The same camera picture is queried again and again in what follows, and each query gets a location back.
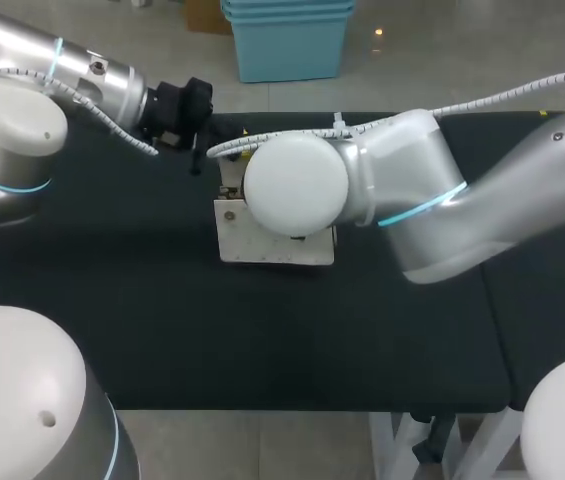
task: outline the table surface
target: table surface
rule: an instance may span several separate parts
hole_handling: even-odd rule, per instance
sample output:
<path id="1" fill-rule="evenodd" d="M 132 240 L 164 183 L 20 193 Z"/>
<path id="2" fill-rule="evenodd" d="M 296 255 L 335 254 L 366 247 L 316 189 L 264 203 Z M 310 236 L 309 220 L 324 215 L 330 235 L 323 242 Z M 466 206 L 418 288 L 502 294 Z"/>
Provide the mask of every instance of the table surface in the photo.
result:
<path id="1" fill-rule="evenodd" d="M 332 121 L 236 117 L 251 133 Z M 539 121 L 488 114 L 443 127 L 470 180 Z M 230 266 L 217 251 L 217 167 L 192 178 L 189 165 L 188 155 L 149 158 L 72 126 L 40 214 L 0 228 L 0 304 L 62 326 L 118 408 L 493 412 L 511 401 L 507 370 L 526 391 L 519 382 L 537 381 L 565 353 L 534 343 L 535 363 L 518 369 L 524 339 L 509 342 L 510 332 L 547 336 L 518 313 L 519 291 L 536 293 L 534 308 L 551 317 L 542 325 L 563 318 L 559 255 L 548 277 L 534 268 L 537 248 L 490 262 L 490 293 L 480 269 L 410 284 L 374 228 L 339 228 L 332 267 Z M 559 239 L 545 242 L 559 249 Z M 553 289 L 548 300 L 542 285 Z M 560 333 L 551 342 L 565 341 Z"/>

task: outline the concrete floor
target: concrete floor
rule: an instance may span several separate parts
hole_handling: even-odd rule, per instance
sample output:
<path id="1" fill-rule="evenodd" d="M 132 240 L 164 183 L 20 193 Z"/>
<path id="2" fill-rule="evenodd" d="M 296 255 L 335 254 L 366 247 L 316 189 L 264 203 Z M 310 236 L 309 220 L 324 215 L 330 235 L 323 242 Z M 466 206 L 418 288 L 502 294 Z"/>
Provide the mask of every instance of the concrete floor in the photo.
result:
<path id="1" fill-rule="evenodd" d="M 358 0 L 339 78 L 270 85 L 240 84 L 232 38 L 187 32 L 177 3 L 130 4 L 0 0 L 0 11 L 133 64 L 152 83 L 210 81 L 218 112 L 436 107 L 565 71 L 564 0 Z M 504 108 L 565 109 L 565 89 Z M 373 477 L 364 414 L 136 411 L 122 418 L 147 480 Z"/>

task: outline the robotic arm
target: robotic arm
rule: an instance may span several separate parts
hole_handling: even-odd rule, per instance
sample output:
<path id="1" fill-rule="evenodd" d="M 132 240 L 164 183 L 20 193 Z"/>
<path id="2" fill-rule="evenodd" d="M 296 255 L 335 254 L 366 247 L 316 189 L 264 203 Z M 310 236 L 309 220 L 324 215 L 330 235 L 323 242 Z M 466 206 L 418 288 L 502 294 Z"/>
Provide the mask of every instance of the robotic arm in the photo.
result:
<path id="1" fill-rule="evenodd" d="M 435 113 L 412 110 L 348 132 L 340 125 L 342 135 L 338 128 L 271 134 L 261 146 L 247 139 L 209 155 L 260 146 L 244 177 L 260 224 L 304 237 L 344 222 L 376 223 L 415 283 L 456 276 L 565 224 L 565 115 L 467 185 Z"/>
<path id="2" fill-rule="evenodd" d="M 39 205 L 67 134 L 65 114 L 99 119 L 146 153 L 165 132 L 190 148 L 212 113 L 212 87 L 147 87 L 133 67 L 0 15 L 0 224 Z"/>

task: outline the blue led ring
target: blue led ring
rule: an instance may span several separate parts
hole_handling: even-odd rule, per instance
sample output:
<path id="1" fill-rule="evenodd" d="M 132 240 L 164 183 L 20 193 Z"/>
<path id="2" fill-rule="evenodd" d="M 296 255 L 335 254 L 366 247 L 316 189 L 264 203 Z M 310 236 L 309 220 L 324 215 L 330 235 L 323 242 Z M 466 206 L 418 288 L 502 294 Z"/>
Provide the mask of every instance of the blue led ring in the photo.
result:
<path id="1" fill-rule="evenodd" d="M 49 185 L 49 183 L 51 183 L 50 178 L 42 185 L 33 188 L 13 188 L 13 187 L 6 187 L 4 185 L 0 185 L 0 190 L 7 193 L 35 193 L 35 192 L 39 192 L 43 188 L 46 188 Z"/>
<path id="2" fill-rule="evenodd" d="M 428 202 L 423 203 L 422 205 L 418 205 L 417 207 L 412 208 L 411 210 L 407 210 L 406 212 L 399 213 L 398 215 L 394 215 L 394 216 L 386 218 L 384 220 L 380 220 L 378 222 L 378 226 L 388 227 L 389 225 L 395 225 L 396 223 L 401 222 L 402 220 L 406 220 L 407 218 L 411 218 L 411 217 L 417 215 L 418 213 L 422 213 L 425 210 L 428 210 L 432 207 L 435 207 L 436 205 L 439 205 L 440 203 L 445 202 L 445 201 L 455 197 L 458 193 L 460 193 L 466 187 L 467 187 L 466 182 L 462 182 L 460 185 L 455 187 L 453 190 L 449 190 L 448 192 L 443 193 L 442 195 L 435 197 L 433 200 L 429 200 Z"/>

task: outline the cable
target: cable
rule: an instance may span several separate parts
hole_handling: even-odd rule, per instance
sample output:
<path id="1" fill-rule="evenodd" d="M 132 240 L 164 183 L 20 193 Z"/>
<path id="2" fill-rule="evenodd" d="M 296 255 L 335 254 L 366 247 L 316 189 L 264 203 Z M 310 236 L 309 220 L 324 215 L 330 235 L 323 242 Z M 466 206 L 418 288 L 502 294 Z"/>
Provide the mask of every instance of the cable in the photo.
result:
<path id="1" fill-rule="evenodd" d="M 565 83 L 565 73 L 559 73 L 557 75 L 551 75 L 549 77 L 541 78 L 539 80 L 534 80 L 525 85 L 522 85 L 505 92 L 498 93 L 496 95 L 491 95 L 489 97 L 480 98 L 478 100 L 473 100 L 471 102 L 459 103 L 456 105 L 449 105 L 446 107 L 436 108 L 430 110 L 430 112 L 436 117 L 443 117 L 446 115 L 451 115 L 454 113 L 467 113 L 472 110 L 477 110 L 483 107 L 489 107 L 495 105 L 496 103 L 506 102 L 513 100 L 517 97 L 526 95 L 527 93 L 534 92 L 536 90 L 541 90 L 543 88 L 551 87 L 553 85 L 559 85 Z M 352 132 L 364 133 L 371 128 L 375 128 L 378 125 L 386 122 L 388 118 L 383 118 L 380 120 L 375 120 L 373 122 L 364 123 L 362 125 L 355 125 L 351 127 L 346 127 L 342 129 L 318 129 L 318 130 L 289 130 L 285 132 L 272 132 L 263 133 L 260 135 L 251 135 L 249 137 L 241 137 L 230 142 L 225 142 L 217 145 L 208 150 L 207 156 L 209 158 L 223 157 L 227 155 L 233 155 L 242 152 L 251 152 L 257 150 L 264 142 L 275 138 L 284 133 L 304 133 L 316 135 L 320 138 L 349 138 Z"/>
<path id="2" fill-rule="evenodd" d="M 20 68 L 0 68 L 0 78 L 12 78 L 13 76 L 28 77 L 36 79 L 45 84 L 45 86 L 54 88 L 61 94 L 72 97 L 76 102 L 86 108 L 95 118 L 101 121 L 104 125 L 111 129 L 111 131 L 119 136 L 126 143 L 134 148 L 146 153 L 147 155 L 155 156 L 158 151 L 150 145 L 141 142 L 129 133 L 125 132 L 117 123 L 115 123 L 106 113 L 100 110 L 93 101 L 79 93 L 74 88 L 68 86 L 60 80 L 46 75 L 44 73 L 36 72 L 33 70 L 20 69 Z"/>

